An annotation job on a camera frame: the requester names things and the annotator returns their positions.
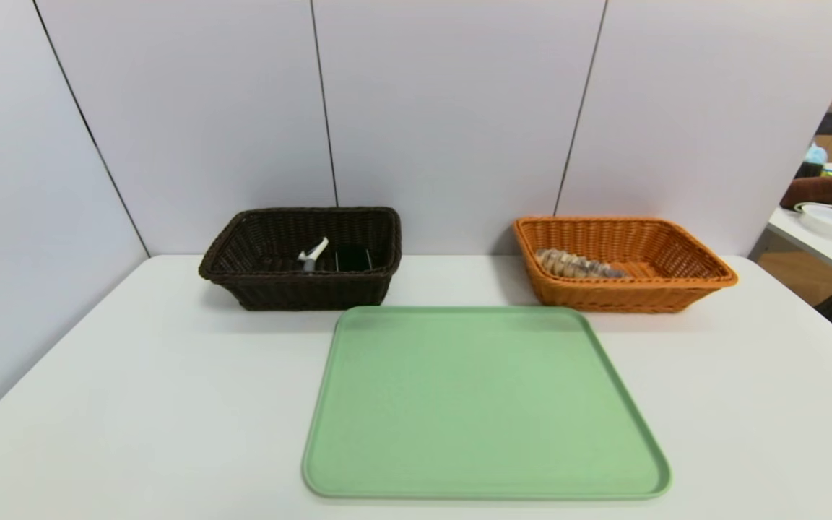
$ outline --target black container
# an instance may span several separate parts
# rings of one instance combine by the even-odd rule
[[[313,272],[298,254],[329,239]],[[364,246],[373,269],[336,270],[337,246]],[[243,308],[343,310],[379,306],[400,264],[400,217],[389,207],[270,208],[237,214],[204,255],[198,273]]]

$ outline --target orange wicker basket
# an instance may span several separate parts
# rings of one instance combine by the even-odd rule
[[[649,217],[525,217],[516,238],[535,296],[546,306],[610,313],[677,313],[737,274],[682,227]],[[569,279],[547,273],[539,249],[611,264],[624,279]]]

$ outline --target white tool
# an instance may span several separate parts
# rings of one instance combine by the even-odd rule
[[[303,262],[303,270],[305,272],[314,270],[317,258],[320,257],[320,254],[323,253],[323,250],[326,249],[327,246],[329,246],[329,239],[327,239],[327,237],[323,237],[323,241],[320,242],[320,246],[314,247],[308,251],[308,253],[301,251],[300,254],[298,254],[298,260]]]

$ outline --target green tray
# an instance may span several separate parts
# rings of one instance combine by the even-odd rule
[[[347,311],[303,476],[343,498],[627,500],[670,486],[589,324],[558,307]]]

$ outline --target white wall panel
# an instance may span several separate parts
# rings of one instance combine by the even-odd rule
[[[509,251],[550,215],[603,0],[315,0],[341,205],[409,254]]]
[[[38,0],[152,254],[237,211],[334,205],[309,2]]]
[[[611,0],[559,215],[746,254],[832,99],[832,2]]]
[[[0,0],[0,398],[145,259],[33,3]]]

